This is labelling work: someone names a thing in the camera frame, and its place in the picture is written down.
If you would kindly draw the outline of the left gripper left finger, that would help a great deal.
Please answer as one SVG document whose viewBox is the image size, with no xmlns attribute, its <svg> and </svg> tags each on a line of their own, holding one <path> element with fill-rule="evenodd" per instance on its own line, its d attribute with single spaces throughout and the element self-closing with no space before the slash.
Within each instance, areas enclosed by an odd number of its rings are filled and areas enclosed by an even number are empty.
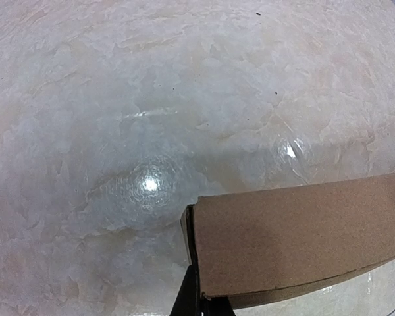
<svg viewBox="0 0 395 316">
<path fill-rule="evenodd" d="M 199 316 L 201 315 L 201 292 L 199 271 L 195 265 L 190 265 L 184 276 L 180 290 L 175 299 L 170 316 Z"/>
</svg>

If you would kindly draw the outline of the brown cardboard box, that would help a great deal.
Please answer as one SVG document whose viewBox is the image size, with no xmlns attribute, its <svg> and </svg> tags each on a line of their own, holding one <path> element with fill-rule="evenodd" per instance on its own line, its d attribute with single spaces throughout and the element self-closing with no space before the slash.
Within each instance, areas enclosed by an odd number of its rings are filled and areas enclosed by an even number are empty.
<svg viewBox="0 0 395 316">
<path fill-rule="evenodd" d="M 181 227 L 201 315 L 204 298 L 234 312 L 280 302 L 395 259 L 395 173 L 200 197 Z"/>
</svg>

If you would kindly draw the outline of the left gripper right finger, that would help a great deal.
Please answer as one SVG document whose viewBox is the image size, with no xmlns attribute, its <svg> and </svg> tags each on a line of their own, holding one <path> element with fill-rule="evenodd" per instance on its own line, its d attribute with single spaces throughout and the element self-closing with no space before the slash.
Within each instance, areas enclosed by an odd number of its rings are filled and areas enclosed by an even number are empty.
<svg viewBox="0 0 395 316">
<path fill-rule="evenodd" d="M 202 313 L 203 316 L 234 316 L 234 310 L 227 297 L 204 298 Z"/>
</svg>

